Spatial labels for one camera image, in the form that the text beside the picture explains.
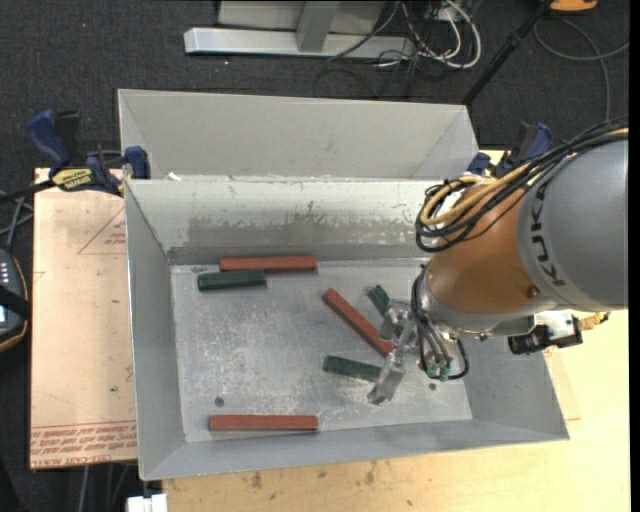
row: wooden block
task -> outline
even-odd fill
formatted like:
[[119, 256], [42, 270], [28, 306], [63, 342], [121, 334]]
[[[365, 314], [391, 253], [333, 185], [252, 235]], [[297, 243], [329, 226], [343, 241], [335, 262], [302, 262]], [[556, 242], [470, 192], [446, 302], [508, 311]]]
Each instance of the wooden block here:
[[238, 270], [237, 272], [207, 272], [198, 275], [198, 290], [224, 290], [247, 286], [263, 286], [267, 279], [262, 270]]
[[275, 256], [272, 258], [223, 258], [220, 270], [264, 270], [265, 272], [312, 272], [315, 256]]
[[381, 339], [378, 330], [333, 288], [324, 293], [322, 300], [380, 354], [386, 357], [393, 352], [393, 344]]
[[325, 372], [351, 377], [353, 379], [366, 380], [369, 382], [377, 382], [382, 368], [372, 364], [353, 361], [338, 356], [327, 356], [322, 363], [322, 369]]
[[318, 430], [316, 416], [219, 414], [209, 417], [211, 430]]

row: bin floor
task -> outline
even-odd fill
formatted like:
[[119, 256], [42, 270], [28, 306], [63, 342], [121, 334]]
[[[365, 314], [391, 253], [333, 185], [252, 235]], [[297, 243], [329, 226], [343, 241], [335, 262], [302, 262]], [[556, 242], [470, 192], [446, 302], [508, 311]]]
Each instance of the bin floor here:
[[311, 414], [321, 431], [471, 419], [464, 379], [431, 380], [415, 356], [393, 400], [380, 406], [367, 401], [372, 383], [322, 370], [327, 355], [384, 363], [323, 293], [335, 289], [378, 328], [382, 316], [368, 288], [379, 284], [391, 298], [407, 300], [420, 263], [320, 262], [317, 272], [267, 274], [266, 287], [206, 292], [198, 290], [198, 273], [217, 266], [171, 267], [186, 441], [277, 435], [212, 432], [212, 414]]

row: white cable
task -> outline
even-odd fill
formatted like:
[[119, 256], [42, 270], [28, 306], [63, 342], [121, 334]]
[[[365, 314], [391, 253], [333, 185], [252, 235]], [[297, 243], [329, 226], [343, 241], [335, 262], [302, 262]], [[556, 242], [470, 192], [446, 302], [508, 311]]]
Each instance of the white cable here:
[[455, 21], [453, 21], [453, 18], [451, 18], [451, 14], [449, 14], [449, 11], [446, 11], [445, 14], [447, 15], [447, 18], [449, 18], [448, 23], [449, 25], [451, 25], [451, 28], [453, 29], [453, 32], [456, 35], [456, 49], [453, 50], [453, 52], [451, 53], [445, 52], [443, 54], [446, 58], [451, 59], [456, 55], [458, 55], [458, 53], [460, 53], [460, 50], [462, 49], [462, 38], [460, 37], [460, 31], [458, 30], [458, 27], [456, 26]]
[[455, 68], [455, 69], [467, 69], [470, 68], [472, 66], [474, 66], [475, 64], [478, 63], [478, 61], [480, 60], [480, 56], [482, 55], [482, 42], [480, 40], [480, 34], [478, 32], [478, 29], [476, 28], [475, 23], [473, 23], [471, 21], [471, 18], [469, 17], [469, 15], [464, 12], [464, 10], [462, 8], [460, 8], [460, 6], [458, 6], [455, 2], [453, 2], [452, 0], [446, 0], [447, 5], [452, 7], [453, 9], [455, 9], [458, 14], [460, 14], [460, 16], [462, 16], [462, 18], [471, 26], [471, 31], [473, 32], [473, 38], [475, 39], [476, 42], [476, 56], [467, 63], [464, 64], [457, 64], [455, 62], [448, 62], [446, 60], [442, 60], [442, 57], [440, 58], [436, 58], [436, 60], [442, 62], [443, 64], [445, 64], [446, 66], [450, 67], [450, 68]]
[[460, 32], [458, 30], [458, 27], [456, 26], [455, 22], [451, 18], [451, 15], [448, 12], [446, 13], [447, 17], [449, 18], [448, 23], [450, 23], [450, 25], [453, 27], [453, 30], [455, 32], [457, 46], [456, 46], [456, 49], [453, 50], [453, 51], [447, 50], [446, 52], [444, 52], [442, 54], [437, 54], [431, 48], [429, 48], [424, 43], [424, 41], [422, 41], [422, 39], [420, 38], [420, 35], [416, 32], [415, 27], [413, 26], [413, 23], [411, 23], [411, 19], [409, 17], [409, 11], [408, 11], [405, 3], [402, 2], [401, 5], [402, 5], [402, 10], [404, 12], [405, 18], [407, 20], [407, 25], [409, 26], [409, 29], [411, 30], [411, 33], [413, 34], [413, 36], [418, 41], [419, 48], [418, 48], [418, 53], [417, 54], [419, 56], [436, 60], [438, 62], [441, 62], [445, 66], [450, 67], [450, 68], [454, 68], [454, 69], [467, 69], [467, 68], [470, 68], [470, 67], [474, 66], [475, 64], [477, 64], [477, 62], [480, 60], [480, 57], [482, 55], [482, 41], [480, 39], [480, 33], [478, 32], [478, 29], [475, 26], [475, 24], [471, 21], [471, 18], [469, 17], [469, 15], [466, 12], [464, 12], [464, 10], [462, 8], [460, 8], [452, 0], [446, 0], [446, 3], [447, 3], [448, 6], [452, 7], [453, 9], [455, 9], [458, 12], [458, 14], [460, 14], [460, 16], [464, 19], [464, 21], [467, 22], [471, 26], [471, 31], [473, 33], [473, 38], [474, 38], [474, 41], [475, 41], [476, 54], [475, 54], [475, 57], [469, 62], [460, 63], [460, 64], [459, 63], [455, 63], [455, 62], [450, 62], [450, 59], [455, 57], [460, 52], [460, 50], [462, 49], [462, 38], [460, 37]]

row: blue clamp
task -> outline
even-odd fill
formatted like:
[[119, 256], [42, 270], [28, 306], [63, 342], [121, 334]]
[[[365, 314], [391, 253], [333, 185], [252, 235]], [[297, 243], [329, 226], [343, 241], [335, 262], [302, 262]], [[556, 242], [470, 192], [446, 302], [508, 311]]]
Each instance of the blue clamp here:
[[473, 157], [471, 163], [467, 167], [467, 172], [471, 174], [477, 174], [478, 176], [482, 176], [484, 171], [489, 168], [489, 164], [491, 163], [491, 157], [486, 153], [478, 153]]
[[518, 141], [509, 151], [505, 151], [498, 164], [496, 177], [501, 178], [515, 167], [542, 155], [553, 142], [548, 126], [538, 122], [535, 125], [521, 123]]
[[[94, 190], [121, 196], [122, 180], [111, 174], [108, 166], [96, 156], [89, 156], [84, 165], [71, 166], [71, 154], [55, 129], [53, 110], [34, 116], [27, 125], [27, 133], [35, 146], [53, 160], [49, 180], [62, 190], [75, 192]], [[125, 150], [120, 163], [131, 166], [131, 177], [149, 179], [151, 168], [146, 152], [140, 146]]]

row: green block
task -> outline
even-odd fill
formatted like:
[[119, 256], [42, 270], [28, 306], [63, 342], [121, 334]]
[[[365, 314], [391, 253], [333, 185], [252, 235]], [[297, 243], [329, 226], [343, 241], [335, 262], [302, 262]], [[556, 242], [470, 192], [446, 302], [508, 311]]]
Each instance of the green block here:
[[382, 371], [382, 368], [379, 366], [361, 363], [359, 361], [353, 361], [351, 359], [345, 359], [338, 356], [325, 357], [322, 369], [325, 372], [336, 373], [338, 375], [344, 375], [345, 377], [352, 377], [354, 379], [366, 380], [369, 382], [376, 382], [380, 372]]
[[371, 302], [373, 302], [373, 305], [376, 307], [378, 312], [384, 316], [387, 309], [389, 309], [389, 304], [391, 303], [391, 299], [387, 295], [387, 292], [384, 291], [384, 288], [377, 284], [367, 292], [367, 297], [369, 297]]
[[264, 286], [267, 279], [264, 270], [235, 270], [231, 272], [208, 272], [198, 275], [198, 290], [224, 290], [247, 286]]

